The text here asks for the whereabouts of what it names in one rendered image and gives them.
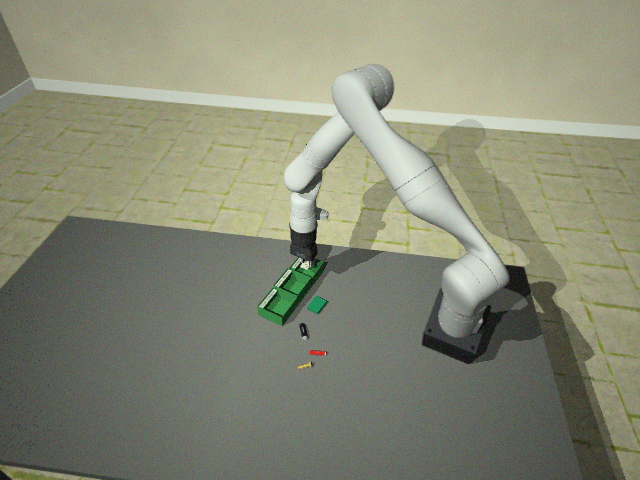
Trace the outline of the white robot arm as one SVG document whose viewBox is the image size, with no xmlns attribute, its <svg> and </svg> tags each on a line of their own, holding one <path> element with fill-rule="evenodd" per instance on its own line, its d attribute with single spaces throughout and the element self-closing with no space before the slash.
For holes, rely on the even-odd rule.
<svg viewBox="0 0 640 480">
<path fill-rule="evenodd" d="M 445 299 L 439 315 L 445 333 L 463 338 L 478 332 L 490 297 L 509 283 L 509 273 L 430 156 L 396 133 L 380 113 L 393 93 L 393 78 L 379 64 L 361 66 L 334 80 L 332 98 L 338 112 L 284 172 L 284 184 L 293 192 L 291 214 L 306 219 L 316 213 L 322 170 L 355 133 L 405 208 L 452 234 L 468 252 L 443 271 Z"/>
</svg>

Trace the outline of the green three-compartment bin rack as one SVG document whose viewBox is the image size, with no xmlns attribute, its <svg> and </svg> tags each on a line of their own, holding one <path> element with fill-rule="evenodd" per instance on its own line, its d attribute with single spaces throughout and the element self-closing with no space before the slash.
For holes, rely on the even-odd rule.
<svg viewBox="0 0 640 480">
<path fill-rule="evenodd" d="M 324 262 L 318 259 L 308 270 L 301 268 L 301 264 L 298 257 L 276 281 L 257 306 L 259 316 L 281 326 L 285 324 L 324 271 Z"/>
</svg>

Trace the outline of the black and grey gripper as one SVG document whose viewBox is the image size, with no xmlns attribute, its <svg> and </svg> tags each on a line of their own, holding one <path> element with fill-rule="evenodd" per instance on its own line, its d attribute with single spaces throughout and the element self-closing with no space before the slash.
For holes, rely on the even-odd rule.
<svg viewBox="0 0 640 480">
<path fill-rule="evenodd" d="M 292 243 L 290 245 L 290 253 L 301 258 L 301 263 L 305 260 L 309 261 L 312 267 L 315 263 L 317 255 L 317 220 L 327 220 L 329 212 L 316 207 L 316 213 L 306 219 L 294 217 L 290 212 L 290 235 Z"/>
</svg>

